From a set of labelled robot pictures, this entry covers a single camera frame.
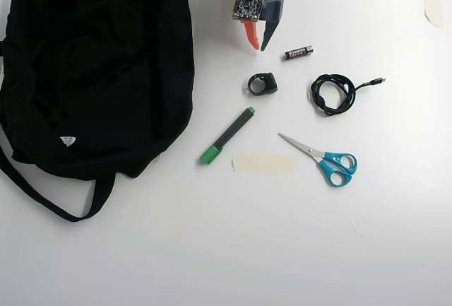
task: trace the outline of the scissors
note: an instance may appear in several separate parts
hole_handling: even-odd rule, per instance
[[[334,187],[344,187],[352,181],[352,175],[356,173],[358,168],[358,161],[356,157],[352,154],[342,154],[342,153],[328,153],[321,152],[312,147],[306,146],[303,143],[295,141],[286,135],[279,133],[283,139],[285,139],[292,146],[304,151],[307,155],[310,155],[320,166],[323,173],[325,173],[326,179]],[[347,167],[342,164],[343,158],[349,158],[352,160],[351,167]],[[341,184],[336,184],[333,181],[333,174],[338,174],[342,178]]]

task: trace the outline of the battery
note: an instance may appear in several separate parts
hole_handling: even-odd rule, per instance
[[[312,53],[314,53],[314,48],[312,46],[303,47],[291,50],[290,52],[286,52],[285,59],[286,60],[296,59],[297,57],[305,57],[306,55],[310,55]]]

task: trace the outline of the black backpack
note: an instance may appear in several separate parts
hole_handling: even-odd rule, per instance
[[[188,0],[12,0],[0,44],[0,122],[13,159],[96,180],[75,217],[36,192],[0,148],[0,169],[71,222],[94,216],[117,172],[137,177],[183,132],[194,79]]]

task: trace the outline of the bag strap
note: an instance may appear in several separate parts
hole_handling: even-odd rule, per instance
[[[9,162],[8,158],[3,152],[3,149],[1,149],[1,146],[0,170],[2,170],[11,180],[13,180],[13,182],[17,184],[31,199],[39,202],[44,207],[47,207],[50,211],[72,223],[77,223],[78,221],[89,219],[100,211],[100,209],[104,206],[108,197],[112,193],[114,180],[116,178],[116,175],[112,175],[110,177],[96,180],[94,197],[93,202],[91,203],[90,211],[86,216],[78,217],[73,216],[62,208],[59,208],[57,205],[44,198],[33,187],[31,187],[31,185],[24,179],[24,177],[17,171],[17,169],[15,169],[14,166]]]

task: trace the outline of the red plastic piece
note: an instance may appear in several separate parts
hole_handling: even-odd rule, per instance
[[[254,49],[259,50],[259,40],[256,36],[256,23],[251,21],[242,21],[242,23],[245,25],[249,43],[251,43]]]

